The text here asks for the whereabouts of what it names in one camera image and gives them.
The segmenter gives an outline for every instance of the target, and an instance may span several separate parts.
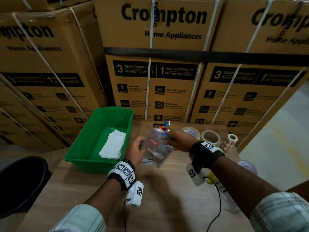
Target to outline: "hand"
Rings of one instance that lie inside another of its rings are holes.
[[[182,130],[172,130],[168,132],[171,138],[168,139],[168,144],[183,152],[190,152],[193,144],[198,140]]]
[[[138,136],[133,142],[130,143],[123,157],[123,159],[130,160],[134,167],[140,164],[146,153],[145,146],[143,146],[141,150],[139,149],[139,146],[142,144],[143,140],[143,137]]]

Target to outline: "black cable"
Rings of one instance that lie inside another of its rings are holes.
[[[130,201],[131,199],[126,199],[124,202],[123,202],[123,207],[122,207],[122,211],[123,211],[123,223],[125,225],[125,232],[127,232],[127,226],[126,226],[126,217],[125,217],[125,203],[126,201]]]
[[[217,191],[218,191],[218,194],[219,194],[219,201],[220,201],[220,211],[219,211],[219,214],[218,214],[218,215],[211,221],[211,223],[209,224],[209,226],[208,226],[208,228],[207,228],[207,232],[208,232],[209,227],[211,226],[211,224],[215,221],[215,219],[217,219],[217,218],[220,216],[220,213],[221,213],[221,196],[220,196],[220,192],[219,192],[219,189],[218,189],[218,187],[217,187],[217,184],[213,181],[213,179],[211,179],[211,178],[209,178],[209,177],[203,177],[203,178],[208,178],[208,179],[210,179],[210,180],[213,182],[214,186],[217,188]]]

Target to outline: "crompton logo text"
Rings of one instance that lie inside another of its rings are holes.
[[[257,10],[252,18],[251,18],[251,23],[254,25],[258,25],[259,21],[265,11],[265,8]],[[296,32],[299,32],[302,28],[307,28],[309,27],[309,15],[297,15],[295,18],[291,18],[292,14],[287,14],[284,16],[282,13],[267,13],[265,16],[265,19],[262,23],[262,26],[265,25],[266,23],[269,23],[270,26],[278,26],[281,24],[281,26],[287,26],[296,28]]]
[[[124,4],[121,8],[122,17],[126,20],[136,20],[137,16],[142,21],[148,21],[150,18],[151,11],[147,9],[131,8],[131,4]],[[207,12],[206,11],[185,11],[184,7],[176,10],[155,10],[156,22],[165,22],[166,26],[169,27],[171,23],[175,23],[177,20],[180,23],[206,23]]]
[[[27,26],[22,24],[23,29],[28,33],[30,37],[54,37],[52,30],[47,26]],[[25,34],[19,26],[0,26],[0,37],[6,37],[12,39],[12,37],[18,37],[21,41],[25,41]]]

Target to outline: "wooden table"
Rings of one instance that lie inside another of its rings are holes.
[[[147,136],[152,124],[152,121],[134,121],[131,140],[138,135]],[[224,126],[217,125],[172,123],[170,128],[185,126],[194,127],[200,133],[215,131],[221,139],[219,145],[228,134]],[[240,160],[235,148],[225,154],[233,161]],[[127,209],[128,232],[207,230],[219,212],[218,192],[206,183],[199,187],[193,184],[185,170],[189,162],[188,153],[175,151],[159,169],[142,164],[137,167],[137,179],[144,184],[144,192],[141,206]],[[90,197],[106,177],[83,173],[73,164],[62,161],[17,231],[48,231],[72,207]],[[125,197],[126,192],[123,192],[110,217],[107,231],[124,231],[122,205]],[[224,208],[227,204],[222,200],[221,215],[211,225],[210,231],[253,231],[242,213],[231,214]]]

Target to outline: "packing tape roll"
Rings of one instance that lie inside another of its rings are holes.
[[[193,127],[184,127],[181,130],[184,131],[185,133],[191,135],[192,137],[196,138],[197,140],[199,140],[201,138],[200,132],[197,131]]]
[[[227,137],[226,137],[226,140],[224,141],[224,143],[222,144],[222,148],[224,150],[227,150],[229,151],[232,146],[235,145],[235,143],[238,141],[238,137],[234,134],[229,134]]]
[[[209,142],[211,144],[217,145],[220,142],[219,135],[211,130],[205,130],[202,132],[201,141]]]

